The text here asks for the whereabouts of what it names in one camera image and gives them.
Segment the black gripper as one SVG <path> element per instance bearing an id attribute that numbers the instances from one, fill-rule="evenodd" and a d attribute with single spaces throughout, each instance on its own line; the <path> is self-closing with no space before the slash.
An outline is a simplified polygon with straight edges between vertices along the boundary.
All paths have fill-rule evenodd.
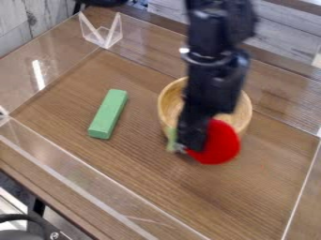
<path id="1" fill-rule="evenodd" d="M 184 105 L 178 142 L 200 152 L 214 114 L 231 113 L 246 78 L 250 55 L 239 48 L 255 34 L 251 0 L 186 0 L 190 18 Z"/>

